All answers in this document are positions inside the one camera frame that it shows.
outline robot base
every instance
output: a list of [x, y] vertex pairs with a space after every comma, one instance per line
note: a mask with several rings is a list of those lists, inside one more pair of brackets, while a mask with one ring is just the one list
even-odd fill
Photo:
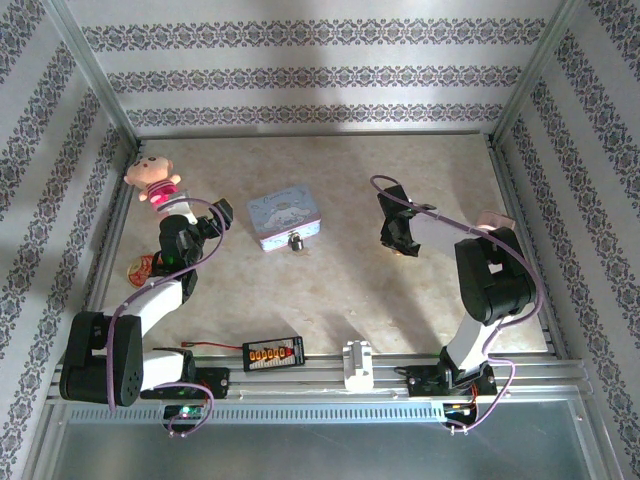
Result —
[[[229, 391], [229, 369], [204, 367], [195, 369], [195, 378], [193, 383], [204, 385], [211, 393], [213, 398], [221, 400], [227, 398]], [[143, 400], [206, 400], [207, 396], [202, 390], [188, 387], [169, 387], [158, 390], [143, 390], [140, 392], [140, 398]]]
[[478, 395], [497, 395], [495, 376], [489, 364], [485, 364], [475, 375], [470, 375], [456, 385], [443, 380], [442, 367], [439, 365], [409, 365], [395, 369], [407, 378], [407, 390], [410, 397], [449, 397], [459, 396], [478, 387]]

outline floral border stripe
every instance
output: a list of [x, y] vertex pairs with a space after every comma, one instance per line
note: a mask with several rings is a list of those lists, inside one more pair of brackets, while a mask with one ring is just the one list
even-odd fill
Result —
[[135, 127], [369, 122], [493, 122], [499, 104], [291, 105], [128, 110]]
[[89, 176], [89, 183], [82, 195], [80, 208], [76, 212], [74, 227], [69, 233], [69, 240], [50, 287], [47, 306], [38, 322], [37, 333], [33, 337], [28, 359], [23, 365], [18, 389], [13, 394], [15, 400], [7, 412], [9, 420], [4, 423], [4, 432], [0, 438], [2, 446], [0, 478], [13, 478], [12, 458], [15, 457], [25, 440], [23, 436], [25, 424], [34, 412], [34, 404], [41, 393], [39, 392], [40, 388], [43, 382], [49, 381], [45, 377], [45, 373], [54, 340], [58, 334], [58, 326], [67, 306], [80, 258], [89, 241], [89, 232], [98, 209], [100, 195], [109, 176], [119, 143], [118, 132], [115, 128], [110, 127]]
[[29, 223], [24, 243], [18, 247], [18, 253], [13, 260], [13, 269], [9, 271], [6, 285], [2, 287], [0, 360], [4, 359], [5, 349], [11, 341], [11, 331], [22, 314], [25, 295], [31, 288], [31, 281], [42, 260], [44, 247], [49, 241], [51, 229], [58, 218], [65, 193], [99, 110], [100, 102], [95, 93], [89, 89], [71, 122], [67, 138], [38, 200], [33, 220]]
[[636, 6], [630, 0], [591, 0], [589, 7], [640, 81], [640, 14]]
[[94, 52], [309, 45], [531, 45], [543, 18], [344, 19], [84, 27]]
[[45, 128], [58, 106], [76, 62], [64, 43], [60, 43], [38, 87], [29, 98], [24, 115], [13, 129], [0, 158], [0, 222], [11, 205], [11, 199], [22, 181], [26, 167], [31, 163], [35, 147], [40, 143]]
[[16, 64], [22, 49], [45, 16], [38, 0], [14, 0], [2, 14], [0, 22], [0, 85]]
[[116, 93], [344, 87], [511, 87], [522, 69], [484, 65], [237, 68], [110, 73]]
[[622, 318], [629, 323], [629, 332], [636, 339], [636, 348], [640, 349], [640, 286], [635, 282], [635, 275], [630, 273], [631, 267], [618, 245], [618, 236], [609, 223], [607, 212], [598, 198], [598, 192], [591, 184], [580, 152], [575, 147], [544, 80], [533, 89], [531, 99], [558, 155], [560, 167], [591, 235], [591, 242], [600, 257], [611, 291], [615, 293], [616, 303], [622, 310]]
[[567, 284], [569, 298], [583, 329], [586, 346], [593, 355], [592, 361], [603, 384], [603, 391], [607, 394], [607, 403], [614, 414], [614, 421], [618, 424], [620, 439], [626, 445], [625, 453], [631, 457], [630, 465], [633, 472], [640, 476], [640, 444], [637, 437], [640, 425], [637, 421], [638, 414], [634, 411], [633, 400], [625, 391], [625, 382], [620, 379], [622, 376], [620, 366], [615, 363], [611, 343], [603, 332], [600, 315], [593, 306], [589, 286], [585, 283], [584, 274], [573, 250], [564, 220], [522, 117], [518, 119], [511, 132], [522, 157], [549, 239], [555, 249], [562, 276]]
[[620, 120], [573, 33], [567, 33], [562, 39], [556, 58], [640, 219], [640, 148], [633, 143], [629, 129]]

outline small toy figure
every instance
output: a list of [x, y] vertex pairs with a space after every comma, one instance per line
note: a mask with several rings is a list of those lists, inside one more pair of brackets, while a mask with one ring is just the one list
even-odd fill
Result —
[[144, 202], [147, 198], [154, 210], [169, 200], [169, 196], [178, 192], [176, 184], [180, 182], [180, 175], [171, 175], [173, 162], [164, 157], [145, 157], [127, 169], [124, 181], [128, 185], [135, 185], [141, 192], [138, 198]]
[[[179, 183], [181, 178], [180, 175], [171, 175], [172, 169], [173, 162], [168, 158], [141, 158], [127, 169], [124, 181], [128, 185], [138, 187], [141, 190], [138, 194], [140, 201], [144, 202], [148, 198], [151, 206], [157, 212], [165, 202], [189, 196], [186, 191], [178, 191], [176, 183]], [[184, 215], [192, 225], [198, 223], [189, 204], [185, 202], [176, 203], [163, 210], [162, 213]]]

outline red wire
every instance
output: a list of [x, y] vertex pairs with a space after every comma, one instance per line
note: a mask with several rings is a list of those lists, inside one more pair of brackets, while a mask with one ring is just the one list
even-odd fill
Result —
[[196, 345], [208, 345], [210, 347], [220, 347], [220, 348], [230, 348], [232, 350], [242, 350], [242, 347], [236, 347], [234, 345], [225, 345], [223, 343], [213, 343], [213, 342], [182, 342], [180, 344], [181, 347], [195, 347]]
[[[206, 388], [208, 388], [209, 390], [211, 390], [211, 385], [209, 385], [207, 382], [205, 382], [204, 380], [200, 380], [200, 382], [202, 383], [202, 385], [204, 385]], [[202, 408], [205, 408], [207, 406], [207, 403], [209, 403], [209, 399], [207, 398], [207, 396], [204, 396], [204, 403], [202, 405], [200, 405]]]
[[471, 394], [473, 395], [473, 400], [471, 401], [471, 410], [475, 410], [476, 408], [478, 408], [478, 404], [477, 399], [478, 399], [478, 387], [476, 386], [476, 384], [474, 383], [473, 385], [471, 385]]

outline metal panel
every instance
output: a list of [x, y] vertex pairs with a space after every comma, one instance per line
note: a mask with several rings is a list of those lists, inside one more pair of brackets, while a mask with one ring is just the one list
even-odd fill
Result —
[[53, 478], [595, 478], [571, 415], [565, 402], [505, 405], [454, 437], [421, 422], [210, 425], [187, 440], [159, 425], [70, 424]]
[[[70, 424], [157, 424], [162, 405], [143, 405], [109, 412], [106, 405], [70, 405]], [[442, 402], [382, 405], [373, 403], [241, 405], [217, 402], [209, 423], [216, 425], [352, 424], [444, 422]]]

